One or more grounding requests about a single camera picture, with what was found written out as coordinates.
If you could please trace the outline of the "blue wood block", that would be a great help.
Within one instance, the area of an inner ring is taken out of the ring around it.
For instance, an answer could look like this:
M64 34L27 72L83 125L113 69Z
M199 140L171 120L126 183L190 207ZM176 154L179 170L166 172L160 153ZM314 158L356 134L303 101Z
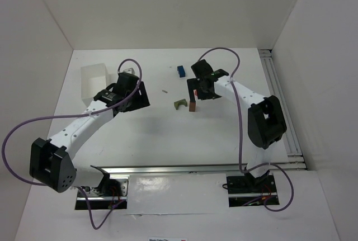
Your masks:
M177 67L177 72L178 72L178 75L180 78L184 78L186 76L186 72L185 72L183 65L179 65Z

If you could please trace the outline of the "brown wood block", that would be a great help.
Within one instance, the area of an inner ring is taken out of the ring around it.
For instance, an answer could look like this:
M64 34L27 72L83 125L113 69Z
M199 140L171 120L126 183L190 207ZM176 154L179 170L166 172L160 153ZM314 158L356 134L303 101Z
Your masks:
M196 102L189 102L189 112L195 112L196 111Z

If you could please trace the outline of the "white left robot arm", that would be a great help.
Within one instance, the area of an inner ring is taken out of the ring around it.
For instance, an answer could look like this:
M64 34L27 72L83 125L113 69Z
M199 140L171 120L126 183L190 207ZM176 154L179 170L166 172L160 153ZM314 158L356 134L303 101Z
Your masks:
M37 138L32 143L30 176L58 193L86 186L105 193L112 182L110 174L94 165L76 167L73 159L83 144L117 114L149 105L144 82L133 74L119 73L117 82L94 96L82 117L51 138Z

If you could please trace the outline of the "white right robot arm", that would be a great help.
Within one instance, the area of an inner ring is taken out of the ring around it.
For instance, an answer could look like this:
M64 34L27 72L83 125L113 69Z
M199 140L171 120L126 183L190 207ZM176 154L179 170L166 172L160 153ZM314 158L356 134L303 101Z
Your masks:
M189 111L196 111L196 100L225 98L240 105L239 114L247 115L247 136L255 146L252 159L244 169L245 182L254 188L265 182L269 175L269 163L273 144L280 141L287 131L279 99L256 93L235 81L223 69L213 70L202 59L191 66L195 75L187 80Z

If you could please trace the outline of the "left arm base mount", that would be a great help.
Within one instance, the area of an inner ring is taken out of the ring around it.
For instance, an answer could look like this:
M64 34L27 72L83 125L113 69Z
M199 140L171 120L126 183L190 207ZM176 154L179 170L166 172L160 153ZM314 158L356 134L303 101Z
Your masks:
M75 210L87 210L86 198L92 210L125 210L128 206L128 176L110 177L109 181L99 187L82 186L77 192Z

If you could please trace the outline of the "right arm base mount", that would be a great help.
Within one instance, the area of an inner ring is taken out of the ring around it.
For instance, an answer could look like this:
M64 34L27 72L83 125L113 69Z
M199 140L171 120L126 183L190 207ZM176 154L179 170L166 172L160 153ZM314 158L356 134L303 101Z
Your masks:
M227 190L229 207L278 205L276 183L273 175L269 175L263 182L251 186L244 176L228 176L222 185Z

